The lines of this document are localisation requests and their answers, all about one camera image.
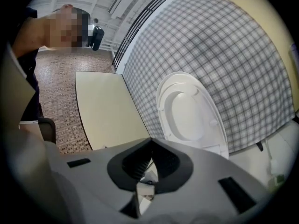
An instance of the white ceiling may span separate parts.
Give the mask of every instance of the white ceiling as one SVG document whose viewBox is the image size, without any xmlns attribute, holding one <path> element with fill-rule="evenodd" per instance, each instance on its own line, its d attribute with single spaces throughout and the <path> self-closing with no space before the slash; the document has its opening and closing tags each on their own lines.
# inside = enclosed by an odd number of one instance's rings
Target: white ceiling
<svg viewBox="0 0 299 224">
<path fill-rule="evenodd" d="M 119 18 L 112 19 L 108 12 L 115 0 L 32 0 L 29 7 L 36 9 L 38 17 L 50 14 L 63 4 L 72 4 L 81 8 L 91 15 L 91 19 L 98 18 L 99 25 L 105 31 L 104 39 L 100 48 L 108 49 L 113 46 L 116 51 L 131 24 L 139 13 L 152 0 L 133 0 L 124 14 Z"/>
</svg>

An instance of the ceiling vent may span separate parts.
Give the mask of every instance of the ceiling vent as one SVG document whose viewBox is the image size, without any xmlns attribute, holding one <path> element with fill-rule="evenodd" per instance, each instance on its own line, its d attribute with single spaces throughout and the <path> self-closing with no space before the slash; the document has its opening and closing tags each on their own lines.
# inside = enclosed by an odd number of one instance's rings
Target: ceiling vent
<svg viewBox="0 0 299 224">
<path fill-rule="evenodd" d="M 110 9 L 111 18 L 121 17 L 133 0 L 115 0 Z"/>
</svg>

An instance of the beige partition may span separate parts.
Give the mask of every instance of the beige partition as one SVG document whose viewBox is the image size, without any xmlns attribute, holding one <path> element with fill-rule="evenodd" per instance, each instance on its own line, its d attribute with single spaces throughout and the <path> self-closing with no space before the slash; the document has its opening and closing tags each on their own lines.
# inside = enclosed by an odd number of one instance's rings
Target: beige partition
<svg viewBox="0 0 299 224">
<path fill-rule="evenodd" d="M 299 110 L 299 77 L 295 63 L 290 55 L 290 45 L 294 41 L 283 20 L 268 0 L 231 1 L 254 18 L 276 46 L 289 75 L 295 110 Z"/>
<path fill-rule="evenodd" d="M 82 125 L 93 150 L 150 136 L 122 75 L 76 72 L 76 93 Z"/>
</svg>

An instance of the toilet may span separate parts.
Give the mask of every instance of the toilet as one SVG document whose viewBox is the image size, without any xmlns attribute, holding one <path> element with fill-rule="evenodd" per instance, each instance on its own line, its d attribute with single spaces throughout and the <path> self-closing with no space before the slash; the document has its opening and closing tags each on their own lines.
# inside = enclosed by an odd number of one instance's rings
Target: toilet
<svg viewBox="0 0 299 224">
<path fill-rule="evenodd" d="M 156 102 L 166 140 L 228 159 L 228 141 L 222 119 L 198 79 L 185 72 L 167 75 L 158 86 Z"/>
</svg>

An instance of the person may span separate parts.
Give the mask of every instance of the person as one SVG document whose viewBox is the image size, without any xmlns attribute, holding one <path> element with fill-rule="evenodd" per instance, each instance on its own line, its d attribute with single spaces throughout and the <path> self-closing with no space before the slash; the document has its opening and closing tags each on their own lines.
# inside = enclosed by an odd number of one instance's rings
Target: person
<svg viewBox="0 0 299 224">
<path fill-rule="evenodd" d="M 90 15 L 71 4 L 63 5 L 40 18 L 37 17 L 36 10 L 25 8 L 9 39 L 12 50 L 27 75 L 26 80 L 36 91 L 21 121 L 37 120 L 43 116 L 38 81 L 34 74 L 38 49 L 43 46 L 50 50 L 84 46 L 88 39 L 89 22 Z"/>
</svg>

